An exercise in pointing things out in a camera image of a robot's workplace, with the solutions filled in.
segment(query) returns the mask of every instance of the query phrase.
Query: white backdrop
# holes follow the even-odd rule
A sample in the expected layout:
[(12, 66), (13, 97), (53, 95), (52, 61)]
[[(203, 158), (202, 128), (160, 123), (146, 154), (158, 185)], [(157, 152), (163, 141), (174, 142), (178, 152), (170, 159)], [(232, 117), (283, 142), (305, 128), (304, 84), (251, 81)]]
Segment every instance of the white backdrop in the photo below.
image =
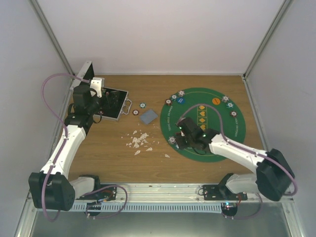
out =
[[(46, 77), (66, 72), (26, 0), (0, 2), (0, 236), (12, 237), (29, 190), (31, 172), (48, 160), (56, 119), (40, 97)], [(69, 81), (47, 84), (59, 112)]]
[(270, 147), (281, 150), (299, 186), (307, 237), (315, 236), (316, 3), (296, 0), (249, 75)]
[(242, 74), (283, 0), (39, 0), (73, 70)]

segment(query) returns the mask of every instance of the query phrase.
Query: wooden table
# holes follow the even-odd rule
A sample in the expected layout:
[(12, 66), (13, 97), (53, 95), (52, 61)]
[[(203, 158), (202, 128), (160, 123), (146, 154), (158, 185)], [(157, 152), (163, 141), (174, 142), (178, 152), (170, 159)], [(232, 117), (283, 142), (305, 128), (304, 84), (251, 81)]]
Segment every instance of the wooden table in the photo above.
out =
[[(246, 122), (245, 144), (261, 149), (262, 143), (253, 117), (244, 84), (238, 76), (101, 76), (106, 87), (129, 91), (133, 101), (131, 111), (141, 102), (146, 109), (160, 115), (166, 98), (180, 89), (207, 87), (228, 95), (241, 109)], [(149, 134), (148, 147), (138, 149), (126, 144), (132, 142), (133, 132)], [(250, 171), (226, 159), (205, 163), (185, 158), (165, 141), (159, 118), (144, 125), (139, 116), (122, 115), (119, 122), (103, 120), (94, 124), (78, 149), (69, 178), (82, 174), (99, 175), (102, 182), (152, 183), (216, 183), (227, 173), (245, 174)]]

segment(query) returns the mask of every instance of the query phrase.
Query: gray floor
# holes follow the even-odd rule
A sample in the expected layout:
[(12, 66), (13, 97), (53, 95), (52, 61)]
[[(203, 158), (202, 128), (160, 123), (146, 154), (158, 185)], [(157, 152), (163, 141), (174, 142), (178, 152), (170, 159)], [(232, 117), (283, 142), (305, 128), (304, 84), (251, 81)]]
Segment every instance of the gray floor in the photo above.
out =
[[(256, 211), (258, 204), (242, 203), (238, 216)], [(279, 203), (264, 204), (259, 216), (227, 220), (214, 213), (121, 213), (105, 220), (87, 220), (80, 212), (63, 212), (48, 222), (38, 213), (33, 237), (288, 237)]]

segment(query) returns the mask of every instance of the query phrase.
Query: orange circle on mat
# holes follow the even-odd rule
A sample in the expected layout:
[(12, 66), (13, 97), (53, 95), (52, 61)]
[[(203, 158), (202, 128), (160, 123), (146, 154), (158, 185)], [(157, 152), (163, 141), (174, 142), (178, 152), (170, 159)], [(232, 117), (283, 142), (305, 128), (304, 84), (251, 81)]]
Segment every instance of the orange circle on mat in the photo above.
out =
[(221, 100), (219, 98), (212, 99), (212, 102), (214, 105), (219, 105), (221, 103)]

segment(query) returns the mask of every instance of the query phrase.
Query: round green mat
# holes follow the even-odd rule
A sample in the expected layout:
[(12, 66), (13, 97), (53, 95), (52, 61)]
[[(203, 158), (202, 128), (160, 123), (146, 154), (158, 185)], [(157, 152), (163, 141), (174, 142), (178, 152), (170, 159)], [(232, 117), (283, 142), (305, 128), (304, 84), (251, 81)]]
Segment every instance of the round green mat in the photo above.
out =
[[(201, 103), (209, 104), (219, 111), (223, 119), (224, 133), (227, 137), (240, 143), (244, 141), (246, 135), (245, 120), (240, 109), (232, 100), (224, 103), (222, 101), (224, 94), (208, 88), (188, 88), (185, 89), (184, 92), (185, 95), (182, 98), (185, 102), (183, 104), (179, 104), (177, 99), (172, 99), (172, 95), (170, 95), (170, 100), (172, 101), (171, 106), (164, 105), (162, 107), (160, 127), (162, 134), (168, 143), (170, 137), (175, 136), (176, 133), (180, 132), (180, 129), (176, 126), (179, 117), (189, 107)], [(234, 107), (229, 109), (227, 107), (228, 103), (233, 103)], [(231, 111), (237, 112), (235, 118), (230, 115)], [(219, 118), (211, 108), (196, 107), (192, 109), (186, 117), (191, 117), (202, 129), (212, 128), (220, 131)], [(217, 162), (225, 159), (225, 157), (214, 154), (199, 155), (195, 153), (192, 148), (179, 150), (176, 144), (169, 143), (169, 145), (181, 155), (193, 160)], [(199, 150), (197, 150), (197, 152), (200, 154), (204, 153), (204, 151)]]

